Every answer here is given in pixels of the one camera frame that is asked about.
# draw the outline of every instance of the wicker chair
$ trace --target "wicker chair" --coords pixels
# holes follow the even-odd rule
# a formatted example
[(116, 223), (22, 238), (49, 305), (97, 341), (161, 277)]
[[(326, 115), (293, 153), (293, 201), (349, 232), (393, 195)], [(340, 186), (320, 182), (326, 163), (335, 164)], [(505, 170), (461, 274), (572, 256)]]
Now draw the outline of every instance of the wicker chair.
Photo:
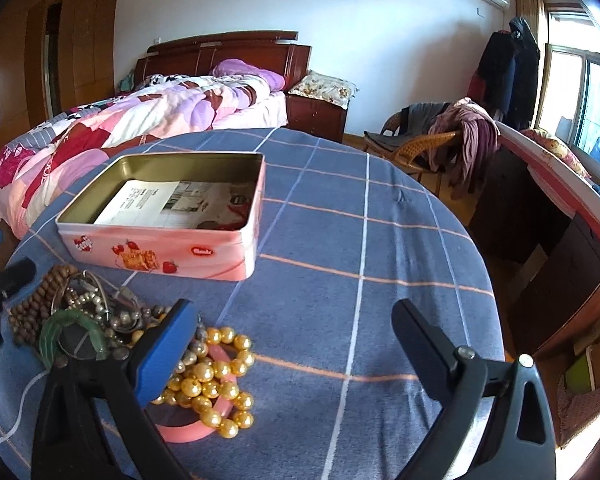
[(406, 174), (417, 175), (417, 180), (422, 180), (422, 175), (436, 174), (436, 196), (440, 195), (442, 186), (442, 171), (431, 171), (426, 159), (426, 151), (443, 146), (453, 146), (462, 142), (462, 132), (445, 132), (441, 134), (423, 134), (419, 136), (397, 135), (400, 127), (400, 112), (389, 117), (382, 126), (380, 134), (365, 132), (364, 151), (371, 149), (382, 158), (390, 160)]

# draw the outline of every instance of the gold beads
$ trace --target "gold beads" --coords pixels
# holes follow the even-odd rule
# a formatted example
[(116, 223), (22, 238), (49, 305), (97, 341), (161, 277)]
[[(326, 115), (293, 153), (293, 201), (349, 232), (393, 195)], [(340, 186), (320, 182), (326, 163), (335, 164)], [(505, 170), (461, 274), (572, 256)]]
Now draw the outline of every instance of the gold beads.
[(191, 399), (191, 409), (196, 413), (210, 410), (213, 406), (214, 404), (211, 402), (211, 399), (205, 397), (204, 395), (199, 395)]
[[(143, 330), (133, 332), (129, 346), (133, 346), (143, 334)], [(220, 343), (235, 348), (234, 359), (229, 360), (225, 357), (227, 361), (215, 360), (208, 355), (210, 346)], [(246, 430), (253, 425), (254, 418), (250, 411), (253, 407), (253, 396), (249, 392), (241, 392), (235, 379), (228, 378), (243, 377), (253, 366), (256, 359), (255, 354), (251, 352), (251, 346), (250, 337), (236, 334), (229, 326), (198, 326), (196, 335), (177, 363), (167, 386), (152, 403), (188, 408), (198, 414), (202, 424), (217, 430), (223, 438), (237, 436), (240, 430)], [(231, 402), (226, 418), (214, 409), (212, 399), (219, 397), (223, 399), (222, 402)]]
[(195, 379), (196, 378), (196, 371), (193, 369), (194, 365), (191, 366), (187, 366), (187, 369), (184, 370), (184, 373), (182, 374), (182, 377), (184, 379)]
[(170, 390), (173, 390), (174, 392), (179, 392), (181, 382), (182, 382), (182, 379), (180, 378), (179, 375), (172, 375), (169, 378), (169, 382), (167, 382), (167, 388)]
[(208, 383), (211, 379), (214, 378), (214, 369), (204, 363), (198, 363), (193, 367), (196, 378), (201, 383)]
[(176, 392), (175, 395), (176, 402), (178, 406), (181, 408), (190, 408), (191, 407), (191, 397), (186, 395), (182, 390)]
[(256, 362), (256, 356), (248, 350), (240, 350), (235, 358), (242, 361), (249, 368), (251, 368), (254, 362)]
[(253, 396), (248, 392), (240, 392), (234, 399), (234, 406), (241, 412), (246, 412), (253, 407)]
[(187, 377), (180, 383), (180, 389), (189, 397), (197, 397), (202, 392), (202, 384), (195, 378)]
[(234, 346), (237, 350), (248, 350), (251, 348), (251, 339), (243, 334), (234, 338)]
[(206, 343), (208, 345), (218, 345), (222, 341), (222, 333), (217, 328), (206, 329)]
[(144, 330), (136, 330), (135, 332), (132, 333), (131, 335), (131, 342), (133, 344), (136, 344), (138, 341), (140, 341), (140, 338), (144, 335)]
[(241, 430), (246, 430), (253, 425), (253, 415), (251, 415), (251, 412), (235, 412), (233, 419)]
[(220, 395), (218, 388), (220, 384), (217, 381), (209, 381), (208, 383), (204, 383), (202, 385), (202, 394), (209, 398), (215, 399), (218, 395)]
[(244, 361), (240, 361), (240, 359), (233, 359), (231, 361), (231, 373), (236, 377), (242, 377), (249, 367), (244, 363)]
[(206, 343), (200, 343), (194, 351), (194, 354), (198, 356), (198, 359), (206, 357), (209, 353), (209, 346)]
[(223, 438), (233, 438), (238, 434), (238, 431), (238, 424), (228, 418), (223, 418), (218, 427), (218, 433)]
[(214, 361), (212, 367), (214, 368), (216, 379), (224, 379), (231, 373), (231, 366), (226, 361)]
[(164, 402), (170, 406), (177, 406), (178, 401), (176, 400), (176, 392), (170, 389), (166, 389), (162, 392), (162, 396), (164, 397)]
[(226, 345), (230, 345), (231, 343), (234, 342), (235, 330), (233, 328), (231, 328), (230, 326), (223, 326), (220, 329), (220, 335), (221, 335), (220, 341)]
[(220, 384), (219, 394), (223, 399), (234, 400), (240, 394), (240, 388), (236, 383), (225, 381)]
[(208, 428), (218, 428), (222, 423), (222, 415), (216, 410), (203, 410), (200, 412), (200, 420)]

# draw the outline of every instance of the open tin box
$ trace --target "open tin box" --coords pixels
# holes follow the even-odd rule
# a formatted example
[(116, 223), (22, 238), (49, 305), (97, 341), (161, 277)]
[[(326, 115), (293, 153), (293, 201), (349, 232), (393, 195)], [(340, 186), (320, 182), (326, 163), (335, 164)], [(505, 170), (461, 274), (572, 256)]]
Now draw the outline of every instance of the open tin box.
[[(254, 183), (246, 223), (235, 230), (96, 225), (128, 180)], [(252, 273), (265, 161), (261, 153), (192, 152), (125, 155), (94, 178), (58, 215), (59, 235), (85, 264), (189, 278), (244, 280)]]

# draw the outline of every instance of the bed frame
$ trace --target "bed frame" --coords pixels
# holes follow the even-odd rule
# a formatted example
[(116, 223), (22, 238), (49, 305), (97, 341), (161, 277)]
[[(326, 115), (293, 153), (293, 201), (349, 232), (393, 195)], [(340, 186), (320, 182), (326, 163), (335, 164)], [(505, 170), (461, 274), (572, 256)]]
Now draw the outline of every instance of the bed frame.
[(245, 30), (159, 43), (138, 60), (134, 84), (153, 74), (208, 75), (221, 61), (237, 58), (283, 75), (288, 90), (306, 75), (311, 54), (310, 46), (289, 43), (297, 40), (295, 31)]

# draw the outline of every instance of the dark jacket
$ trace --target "dark jacket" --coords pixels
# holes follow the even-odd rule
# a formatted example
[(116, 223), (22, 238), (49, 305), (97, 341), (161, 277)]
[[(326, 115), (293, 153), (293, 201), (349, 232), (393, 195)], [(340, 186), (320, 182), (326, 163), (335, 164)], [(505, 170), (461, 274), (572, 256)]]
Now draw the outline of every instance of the dark jacket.
[(482, 54), (476, 75), (484, 94), (478, 102), (492, 115), (501, 111), (508, 126), (525, 130), (536, 108), (540, 50), (524, 18), (514, 18), (509, 28), (494, 32)]

